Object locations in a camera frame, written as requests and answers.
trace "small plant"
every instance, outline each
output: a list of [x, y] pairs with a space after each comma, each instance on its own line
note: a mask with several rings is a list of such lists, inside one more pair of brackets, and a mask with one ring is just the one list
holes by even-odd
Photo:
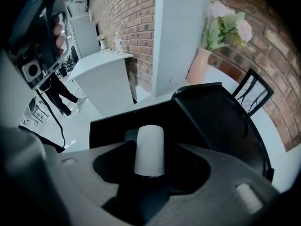
[[104, 35], [99, 35], [99, 36], [97, 37], [97, 40], [98, 40], [98, 41], [104, 41], [104, 40], [106, 40], [106, 37], [105, 37]]
[[235, 14], [219, 1], [215, 1], [211, 6], [211, 16], [214, 20], [206, 27], [203, 37], [203, 46], [209, 51], [229, 46], [222, 41], [230, 36], [234, 37], [235, 44], [246, 46], [252, 38], [252, 28], [245, 20], [245, 13]]

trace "paper cup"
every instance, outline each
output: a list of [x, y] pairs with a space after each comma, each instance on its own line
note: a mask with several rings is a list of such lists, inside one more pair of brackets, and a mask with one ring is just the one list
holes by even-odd
[[149, 177], [159, 177], [165, 173], [162, 127], [147, 125], [139, 128], [134, 173]]

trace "black pants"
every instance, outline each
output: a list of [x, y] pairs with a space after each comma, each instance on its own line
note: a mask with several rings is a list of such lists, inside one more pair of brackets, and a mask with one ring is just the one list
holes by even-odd
[[58, 77], [52, 73], [50, 76], [51, 86], [45, 92], [49, 100], [64, 114], [70, 115], [71, 110], [62, 102], [59, 95], [65, 97], [66, 99], [76, 103], [78, 98], [69, 92], [69, 90], [64, 86], [64, 84], [58, 79]]

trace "person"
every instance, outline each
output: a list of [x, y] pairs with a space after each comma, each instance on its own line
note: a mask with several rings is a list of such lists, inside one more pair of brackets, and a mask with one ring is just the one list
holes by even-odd
[[49, 100], [65, 115], [76, 115], [80, 112], [79, 108], [75, 110], [70, 110], [68, 106], [66, 106], [59, 95], [65, 97], [66, 99], [72, 101], [73, 103], [79, 105], [86, 100], [87, 97], [77, 98], [64, 86], [64, 84], [59, 80], [59, 78], [52, 73], [50, 77], [40, 86], [40, 90], [42, 90]]
[[[55, 43], [58, 48], [58, 54], [63, 53], [63, 49], [61, 46], [64, 43], [64, 37], [61, 36], [62, 33], [62, 26], [59, 23], [59, 17], [54, 18], [54, 36], [55, 36]], [[59, 95], [65, 97], [66, 99], [76, 103], [77, 105], [81, 104], [86, 100], [87, 97], [84, 98], [77, 98], [69, 90], [64, 86], [64, 84], [59, 80], [59, 78], [52, 73], [50, 77], [40, 86], [40, 90], [42, 90], [49, 100], [65, 115], [76, 115], [80, 112], [79, 108], [75, 110], [70, 110], [68, 106], [66, 106]]]

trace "small bottle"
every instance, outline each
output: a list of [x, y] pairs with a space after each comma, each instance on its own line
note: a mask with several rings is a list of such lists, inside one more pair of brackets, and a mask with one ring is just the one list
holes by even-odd
[[123, 48], [122, 48], [122, 44], [121, 44], [121, 36], [119, 34], [119, 32], [115, 33], [115, 46], [116, 46], [116, 51], [118, 55], [123, 54]]

